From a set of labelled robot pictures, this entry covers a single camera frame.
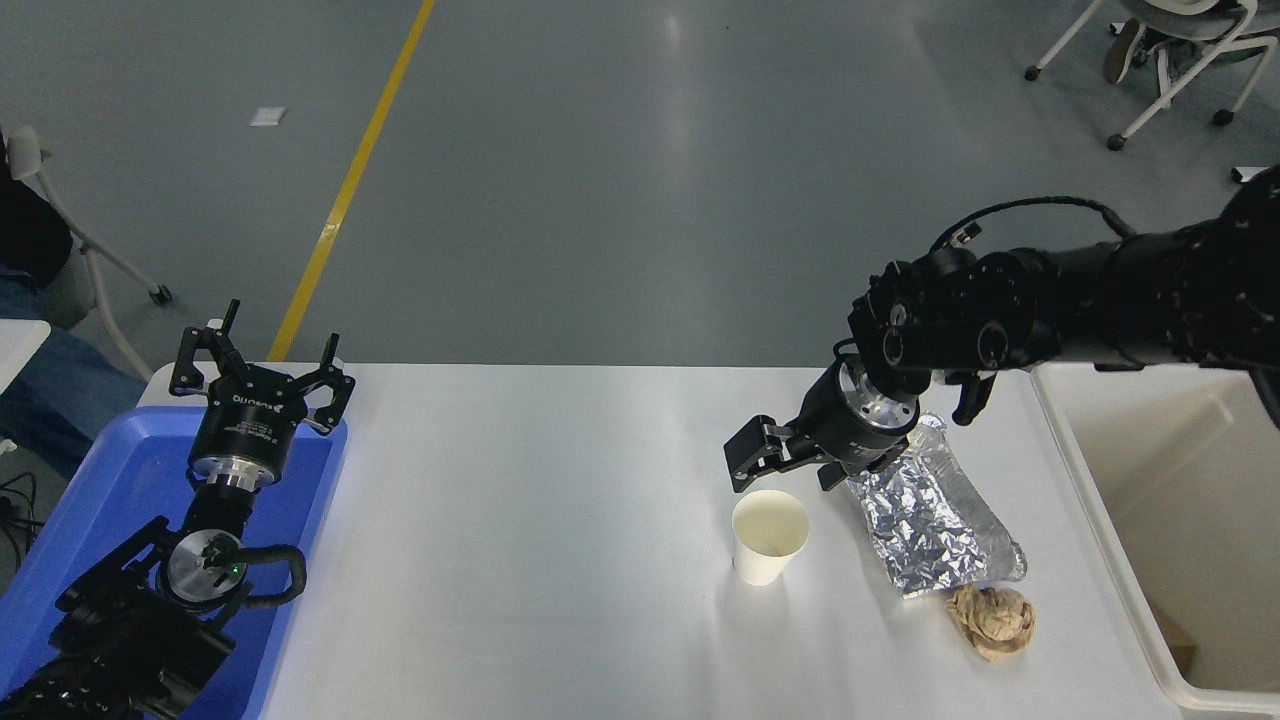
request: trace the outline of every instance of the white bin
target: white bin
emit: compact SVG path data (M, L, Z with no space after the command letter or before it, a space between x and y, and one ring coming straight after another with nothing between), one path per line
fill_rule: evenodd
M1123 546L1110 552L1112 575L1137 577L1197 644L1187 684L1140 594L1123 588L1161 685L1189 707L1280 714L1280 432L1248 375L1073 364L1036 375L1106 503L1115 532L1100 542ZM1098 529L1107 518L1094 510Z

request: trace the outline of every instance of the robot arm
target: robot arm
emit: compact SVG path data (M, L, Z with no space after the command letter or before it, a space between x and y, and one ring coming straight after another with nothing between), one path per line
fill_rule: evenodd
M1108 224L1125 227L1114 214ZM906 447L934 373L961 386L952 420L968 425L997 372L1046 360L1245 370L1280 427L1280 168L1242 188L1219 218L1171 233L983 258L966 241L947 233L923 258L870 278L849 315L851 338L836 346L796 419L758 415L724 445L735 492L814 462L826 465L823 489L883 468Z
M70 584L49 638L58 656L0 700L0 719L174 720L234 650L223 632L232 616L284 605L306 587L298 548L244 547L241 538L257 493L280 480L297 427L332 432L356 383L338 366L338 336L298 378L246 363L229 337L238 306L184 331L169 383L174 395L209 397L187 460L195 497L182 527L155 518ZM197 351L218 365L207 386ZM333 400L312 410L305 397L321 386ZM288 565L289 585L252 594L251 568L274 562Z

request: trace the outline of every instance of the crumpled aluminum foil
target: crumpled aluminum foil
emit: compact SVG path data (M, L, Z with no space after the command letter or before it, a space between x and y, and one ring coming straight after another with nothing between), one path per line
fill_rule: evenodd
M845 480L902 597L1027 575L1023 548L969 483L945 429L922 414L901 457Z

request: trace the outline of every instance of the blue plastic bin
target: blue plastic bin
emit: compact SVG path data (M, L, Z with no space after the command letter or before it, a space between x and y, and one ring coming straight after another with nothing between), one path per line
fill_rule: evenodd
M54 601L81 573L156 515L169 518L170 529L182 524L192 498L187 455L202 416L204 409L196 407L141 407L102 430L0 598L0 696L54 657L49 633L63 618ZM259 493L243 538L247 546L288 543L310 552L346 443L346 423L328 437L298 429L280 482ZM289 579L283 564L252 568L248 578L255 594L279 592ZM232 619L224 632L236 650L184 720L257 717L294 603L242 610Z

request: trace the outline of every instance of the white chair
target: white chair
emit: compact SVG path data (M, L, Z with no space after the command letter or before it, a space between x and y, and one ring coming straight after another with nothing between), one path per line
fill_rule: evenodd
M138 270L132 263L119 256L106 243L90 237L88 233L70 219L61 200L54 191L54 186L49 179L49 172L44 167L44 160L50 155L49 150L41 145L40 136L36 135L35 129L29 126L22 126L5 131L5 136L8 138L6 151L13 179L22 181L35 177L40 182L45 200L61 215L67 227L70 228L72 234L76 237L72 256L67 259L67 264L63 265L63 269L49 287L45 288L49 322L69 331L83 320L96 305L102 316L102 324L106 325L106 333L111 336L116 347L120 348L129 366L133 368L133 372L143 382L150 380L152 374L151 368L142 361L138 352L124 338L124 333L120 332L119 325L115 324L115 316L111 314L111 301L106 293L106 284L102 282L102 269L99 256L101 255L110 260L142 284L151 296L151 301L156 305L166 305L173 300L173 293L164 284L142 274L142 270Z
M1023 77L1028 81L1034 81L1039 77L1041 70L1048 65L1053 56L1079 32L1080 27L1107 1L1093 0L1084 10L1084 14L1071 23L1071 27L1066 28L1066 32L1062 33L1062 37L1048 49L1048 53L1038 63L1027 68ZM1181 92L1184 87L1196 79L1196 76L1201 70L1207 68L1222 53L1262 47L1263 51L1258 59L1258 64L1253 68L1253 73L1249 74L1249 79L1244 85L1244 91L1240 92L1235 105L1213 114L1215 124L1225 126L1230 123L1235 113L1249 97L1249 92L1253 91L1253 86L1257 85L1258 77L1262 76L1276 49L1275 36L1258 33L1280 27L1280 0L1261 1L1262 4L1260 5L1258 0L1236 0L1235 8L1221 10L1215 9L1217 0L1119 0L1120 5L1142 23L1144 28L1149 27L1171 37L1190 41L1199 47L1201 56L1190 69L1183 73L1176 81L1172 81L1169 73L1167 53L1162 51L1157 54L1160 97L1143 110L1138 115L1138 119L1123 132L1108 137L1107 147L1110 150L1124 147L1124 143L1133 137L1133 133L1138 132L1152 115L1169 108L1170 100Z

